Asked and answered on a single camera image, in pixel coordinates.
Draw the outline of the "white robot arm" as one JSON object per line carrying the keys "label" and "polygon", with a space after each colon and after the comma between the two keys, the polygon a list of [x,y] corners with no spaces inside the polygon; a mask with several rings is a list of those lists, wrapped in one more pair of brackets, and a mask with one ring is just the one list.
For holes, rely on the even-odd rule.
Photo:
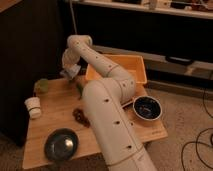
{"label": "white robot arm", "polygon": [[109,171],[157,171],[122,108],[135,95],[134,77],[93,50],[90,36],[70,35],[62,57],[63,69],[70,71],[80,58],[102,76],[84,86],[82,98],[84,113]]}

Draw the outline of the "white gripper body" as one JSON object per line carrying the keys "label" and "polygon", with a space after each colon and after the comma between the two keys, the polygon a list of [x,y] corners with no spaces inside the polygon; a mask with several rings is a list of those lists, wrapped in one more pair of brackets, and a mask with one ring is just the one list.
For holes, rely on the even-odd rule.
{"label": "white gripper body", "polygon": [[66,49],[62,55],[62,71],[60,74],[72,80],[79,73],[81,66],[78,65],[80,57],[75,54],[71,49]]}

